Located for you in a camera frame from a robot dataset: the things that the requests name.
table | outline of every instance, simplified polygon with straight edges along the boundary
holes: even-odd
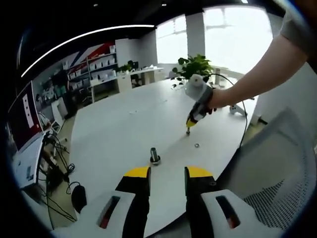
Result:
[[[42,132],[36,134],[29,141],[30,145],[13,157],[13,174],[20,189],[37,183],[43,138]]]
[[[142,70],[137,70],[134,72],[130,72],[129,74],[124,74],[124,75],[117,75],[116,77],[111,77],[107,79],[94,79],[90,81],[91,85],[91,96],[92,96],[92,102],[95,102],[95,89],[94,87],[101,85],[103,83],[107,83],[112,80],[116,80],[116,85],[118,88],[119,93],[122,93],[128,89],[132,89],[132,84],[131,84],[131,75],[134,74],[142,74],[144,76],[144,83],[149,84],[152,82],[157,82],[160,81],[159,78],[155,77],[154,72],[155,71],[162,71],[163,68],[158,68],[158,67],[153,67],[153,68],[147,68],[147,69],[142,69]]]
[[[78,111],[72,132],[70,163],[76,169],[70,180],[85,186],[87,202],[114,190],[127,171],[148,165],[150,148],[156,147],[161,164],[152,167],[145,237],[185,212],[184,167],[202,167],[217,179],[245,129],[245,118],[226,107],[206,116],[187,136],[194,101],[183,86],[172,88],[176,82],[152,83],[91,104]],[[245,101],[248,122],[256,103],[257,97]]]

potted plant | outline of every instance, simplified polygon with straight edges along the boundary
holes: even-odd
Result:
[[[204,82],[207,82],[213,70],[209,63],[210,60],[206,59],[206,56],[200,54],[195,57],[188,56],[188,59],[178,59],[178,64],[182,67],[180,71],[176,67],[172,71],[180,76],[176,78],[181,81],[179,84],[184,84],[184,80],[190,79],[193,74],[201,75],[204,78]]]
[[[131,65],[125,64],[125,65],[123,65],[121,67],[118,67],[115,71],[127,74],[131,69],[132,69]]]

computer monitor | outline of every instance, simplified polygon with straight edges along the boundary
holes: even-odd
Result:
[[[25,86],[11,105],[8,124],[18,151],[43,131],[35,108],[32,82]]]

human arm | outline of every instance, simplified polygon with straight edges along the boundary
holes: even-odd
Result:
[[[282,35],[273,39],[262,59],[234,86],[214,90],[210,108],[221,108],[267,92],[292,77],[308,55]]]

gray sleeve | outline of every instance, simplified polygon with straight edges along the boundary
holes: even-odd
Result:
[[[309,55],[315,51],[314,43],[296,26],[288,12],[284,16],[280,34]]]

